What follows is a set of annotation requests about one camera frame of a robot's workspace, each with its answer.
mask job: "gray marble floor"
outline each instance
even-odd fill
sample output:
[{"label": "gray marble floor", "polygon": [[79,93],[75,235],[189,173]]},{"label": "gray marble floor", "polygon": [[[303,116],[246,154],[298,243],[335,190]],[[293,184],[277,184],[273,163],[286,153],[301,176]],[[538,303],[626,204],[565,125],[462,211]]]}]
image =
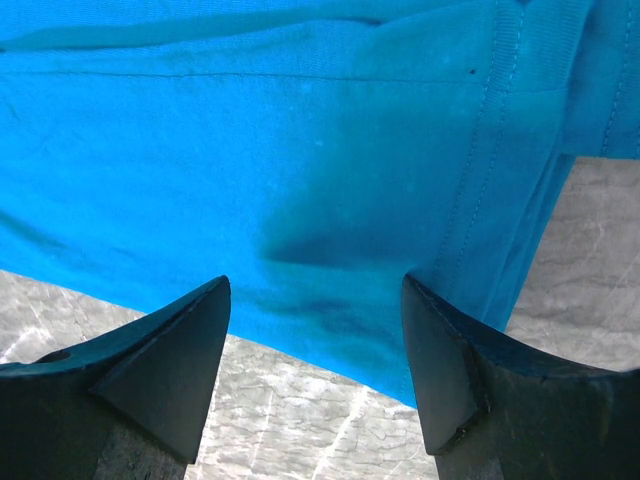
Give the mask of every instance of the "gray marble floor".
[{"label": "gray marble floor", "polygon": [[[0,363],[30,362],[139,313],[0,272]],[[572,360],[640,366],[640,162],[581,159],[508,334]],[[435,479],[417,412],[230,336],[195,479]]]}]

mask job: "stone surface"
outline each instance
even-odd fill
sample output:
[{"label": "stone surface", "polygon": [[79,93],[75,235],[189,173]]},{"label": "stone surface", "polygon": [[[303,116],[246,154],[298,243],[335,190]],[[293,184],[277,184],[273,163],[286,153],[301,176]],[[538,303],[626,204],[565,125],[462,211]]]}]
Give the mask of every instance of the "stone surface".
[{"label": "stone surface", "polygon": [[[640,366],[640,162],[582,159],[508,333],[565,358]],[[0,272],[0,363],[30,362],[140,316]],[[195,479],[435,479],[415,410],[229,337]]]}]

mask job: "stitching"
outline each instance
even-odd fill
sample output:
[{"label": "stitching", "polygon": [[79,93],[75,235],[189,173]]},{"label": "stitching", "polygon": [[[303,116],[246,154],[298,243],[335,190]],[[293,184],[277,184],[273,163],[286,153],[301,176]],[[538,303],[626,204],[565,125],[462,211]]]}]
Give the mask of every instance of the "stitching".
[{"label": "stitching", "polygon": [[[96,77],[130,77],[130,78],[168,78],[168,79],[180,79],[180,78],[215,78],[215,77],[238,77],[238,78],[285,78],[293,80],[326,80],[329,82],[377,82],[377,83],[406,83],[406,84],[425,84],[425,85],[480,85],[479,82],[463,81],[453,82],[446,80],[406,80],[406,79],[389,79],[389,78],[366,78],[366,77],[331,77],[328,75],[303,75],[303,74],[287,74],[287,73],[244,73],[244,72],[215,72],[215,73],[176,73],[176,74],[161,74],[161,73],[107,73],[107,72],[91,72],[91,71],[77,71],[77,72],[3,72],[0,71],[0,75],[69,75],[69,76],[84,76],[95,75]],[[564,87],[552,88],[551,90],[563,90]]]},{"label": "stitching", "polygon": [[611,109],[611,115],[609,115],[609,121],[607,122],[607,129],[604,134],[604,142],[602,143],[602,151],[600,152],[601,157],[605,157],[607,153],[607,147],[609,146],[609,138],[611,134],[611,126],[613,125],[613,120],[615,119],[618,113],[618,101],[620,100],[620,93],[622,92],[622,85],[624,84],[624,80],[627,76],[627,67],[629,65],[629,45],[630,45],[630,37],[631,37],[631,23],[633,20],[633,8],[631,6],[631,0],[627,1],[627,29],[624,35],[624,60],[622,62],[622,73],[620,74],[620,80],[618,81],[618,86],[616,88],[616,94],[613,97],[613,108]]},{"label": "stitching", "polygon": [[473,161],[476,153],[476,146],[478,142],[478,132],[480,131],[480,120],[482,119],[482,114],[484,113],[485,106],[487,103],[487,93],[489,92],[489,85],[491,84],[491,77],[493,76],[493,70],[496,63],[496,46],[498,43],[498,2],[499,0],[495,0],[495,3],[494,3],[493,45],[492,45],[491,65],[489,67],[489,74],[487,76],[486,84],[484,87],[484,94],[482,96],[482,101],[480,103],[480,109],[478,110],[476,122],[473,127],[473,134],[471,137],[471,147],[469,148],[469,154],[467,155],[467,163],[464,166],[462,177],[460,179],[460,183],[458,184],[458,191],[456,193],[456,198],[453,202],[453,209],[451,210],[451,214],[449,215],[449,222],[447,223],[447,228],[444,232],[442,243],[440,244],[440,248],[438,249],[438,256],[436,257],[436,263],[433,269],[433,274],[431,276],[431,281],[432,281],[432,284],[434,285],[437,284],[437,282],[440,280],[440,277],[442,275],[442,256],[444,255],[444,250],[449,243],[449,237],[451,236],[451,230],[453,228],[453,220],[457,216],[458,210],[460,209],[460,199],[462,198],[462,192],[466,187],[467,177],[469,175],[469,169],[471,168],[471,162]]},{"label": "stitching", "polygon": [[469,243],[469,239],[471,237],[471,231],[473,229],[473,227],[475,226],[476,220],[478,218],[478,212],[480,211],[480,207],[482,205],[482,202],[484,200],[484,193],[487,189],[487,185],[489,184],[489,179],[491,178],[491,174],[493,173],[493,168],[495,167],[496,164],[496,159],[498,157],[498,150],[500,148],[500,145],[502,143],[502,137],[504,134],[504,125],[506,122],[506,104],[507,104],[507,97],[509,95],[509,90],[511,89],[511,85],[513,83],[513,77],[515,76],[516,73],[516,67],[518,65],[518,58],[520,55],[520,47],[521,47],[521,41],[522,41],[522,28],[524,26],[524,15],[525,15],[525,10],[522,10],[522,13],[520,15],[520,25],[518,26],[518,36],[517,36],[517,40],[516,40],[516,53],[513,57],[513,67],[511,69],[511,74],[509,75],[509,81],[507,83],[507,88],[506,91],[504,92],[503,96],[502,96],[502,105],[500,106],[500,129],[498,130],[498,136],[496,139],[496,146],[493,149],[493,154],[491,155],[491,161],[489,163],[489,169],[487,170],[487,173],[484,177],[484,183],[482,184],[482,189],[480,190],[480,195],[478,195],[478,201],[476,203],[476,208],[473,211],[473,215],[471,216],[471,221],[469,222],[469,226],[467,227],[467,233],[465,235],[464,238],[464,242],[462,243],[462,248],[460,249],[460,254],[458,255],[458,261],[456,262],[456,266],[454,269],[454,274],[453,274],[453,280],[451,282],[452,285],[455,286],[457,280],[458,280],[458,274],[460,272],[460,266],[462,265],[462,260],[464,258],[464,254],[466,253],[466,249],[467,249],[467,245]]}]

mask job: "black object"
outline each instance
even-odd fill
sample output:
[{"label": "black object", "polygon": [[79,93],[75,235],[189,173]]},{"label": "black object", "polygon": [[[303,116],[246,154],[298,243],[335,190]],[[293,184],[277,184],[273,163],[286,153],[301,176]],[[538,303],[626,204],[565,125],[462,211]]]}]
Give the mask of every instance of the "black object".
[{"label": "black object", "polygon": [[231,311],[219,277],[32,364],[0,367],[0,479],[183,479]]},{"label": "black object", "polygon": [[531,348],[411,274],[402,309],[425,448],[440,480],[640,479],[640,370]]}]

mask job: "turquoise t-shirt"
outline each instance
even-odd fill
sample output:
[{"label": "turquoise t-shirt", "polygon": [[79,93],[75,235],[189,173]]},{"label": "turquoise t-shirt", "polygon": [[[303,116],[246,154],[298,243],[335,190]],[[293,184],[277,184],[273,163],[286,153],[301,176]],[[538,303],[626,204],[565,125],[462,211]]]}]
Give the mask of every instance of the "turquoise t-shirt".
[{"label": "turquoise t-shirt", "polygon": [[0,0],[0,268],[415,405],[403,275],[504,329],[577,155],[640,157],[640,0]]}]

